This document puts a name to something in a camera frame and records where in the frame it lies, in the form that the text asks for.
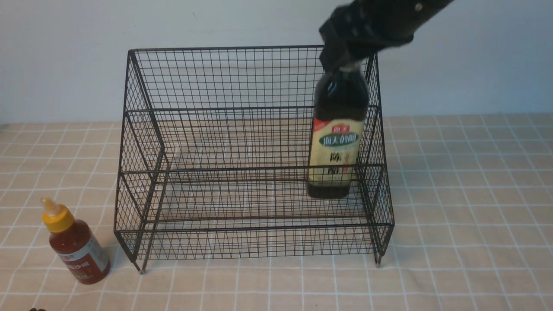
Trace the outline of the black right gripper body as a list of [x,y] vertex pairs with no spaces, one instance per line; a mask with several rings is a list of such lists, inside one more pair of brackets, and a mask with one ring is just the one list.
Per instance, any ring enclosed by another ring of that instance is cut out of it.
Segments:
[[338,6],[320,26],[324,42],[320,63],[331,73],[387,48],[413,41],[413,23],[405,3],[350,3]]

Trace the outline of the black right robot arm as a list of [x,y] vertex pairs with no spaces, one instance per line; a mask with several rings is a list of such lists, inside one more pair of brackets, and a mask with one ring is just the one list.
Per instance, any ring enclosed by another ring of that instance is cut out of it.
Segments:
[[452,0],[354,0],[337,6],[320,26],[325,72],[359,63],[413,41],[414,33]]

